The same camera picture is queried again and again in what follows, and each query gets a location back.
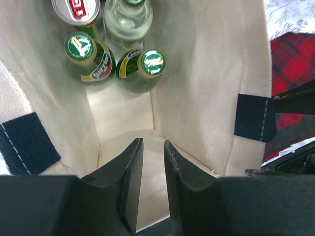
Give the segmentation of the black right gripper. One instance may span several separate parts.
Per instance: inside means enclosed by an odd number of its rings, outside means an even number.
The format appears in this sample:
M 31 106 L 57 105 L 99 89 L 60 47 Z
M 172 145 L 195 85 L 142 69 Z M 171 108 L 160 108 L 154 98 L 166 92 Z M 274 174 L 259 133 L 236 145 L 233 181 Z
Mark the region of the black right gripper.
M 277 113 L 315 114 L 315 89 L 297 90 L 273 97 Z M 246 169 L 247 176 L 289 176 L 315 174 L 315 146 L 305 145 L 294 153 L 271 161 L 260 169 Z

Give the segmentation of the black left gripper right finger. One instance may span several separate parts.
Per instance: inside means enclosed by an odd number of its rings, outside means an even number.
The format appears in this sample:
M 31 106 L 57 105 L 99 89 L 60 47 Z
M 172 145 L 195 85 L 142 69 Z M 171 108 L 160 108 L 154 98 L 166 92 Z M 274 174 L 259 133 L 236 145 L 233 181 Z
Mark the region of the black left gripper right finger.
M 315 175 L 213 177 L 164 143 L 175 236 L 312 236 Z

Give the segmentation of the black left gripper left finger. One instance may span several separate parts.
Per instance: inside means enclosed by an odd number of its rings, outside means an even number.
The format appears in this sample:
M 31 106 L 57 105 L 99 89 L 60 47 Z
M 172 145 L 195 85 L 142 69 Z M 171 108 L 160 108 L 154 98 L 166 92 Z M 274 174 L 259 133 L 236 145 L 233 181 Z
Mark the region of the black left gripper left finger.
M 1 176 L 3 236 L 129 236 L 138 214 L 143 139 L 90 173 Z

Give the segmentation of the beige canvas tote bag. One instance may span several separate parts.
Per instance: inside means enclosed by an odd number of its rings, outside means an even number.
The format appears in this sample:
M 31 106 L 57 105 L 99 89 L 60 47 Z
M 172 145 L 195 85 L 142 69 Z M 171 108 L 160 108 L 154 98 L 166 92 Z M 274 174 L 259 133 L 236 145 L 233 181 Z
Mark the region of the beige canvas tote bag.
M 135 139 L 144 141 L 136 229 L 169 217 L 163 144 L 215 176 L 260 167 L 265 144 L 234 134 L 239 94 L 271 96 L 271 54 L 262 0 L 154 0 L 144 45 L 167 64 L 150 92 L 116 78 L 83 84 L 64 40 L 73 28 L 49 0 L 0 3 L 0 139 L 17 164 L 9 175 L 83 177 Z

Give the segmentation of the green Perrier bottle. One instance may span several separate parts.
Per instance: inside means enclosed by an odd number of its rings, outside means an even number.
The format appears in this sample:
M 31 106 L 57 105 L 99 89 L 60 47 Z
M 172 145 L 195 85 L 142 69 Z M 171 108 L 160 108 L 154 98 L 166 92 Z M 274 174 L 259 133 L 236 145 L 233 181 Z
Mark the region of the green Perrier bottle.
M 119 84 L 134 92 L 146 93 L 160 81 L 166 58 L 157 49 L 135 49 L 125 53 L 116 65 Z
M 68 35 L 64 51 L 70 60 L 72 74 L 82 83 L 100 83 L 115 74 L 116 62 L 112 51 L 87 33 L 76 31 Z

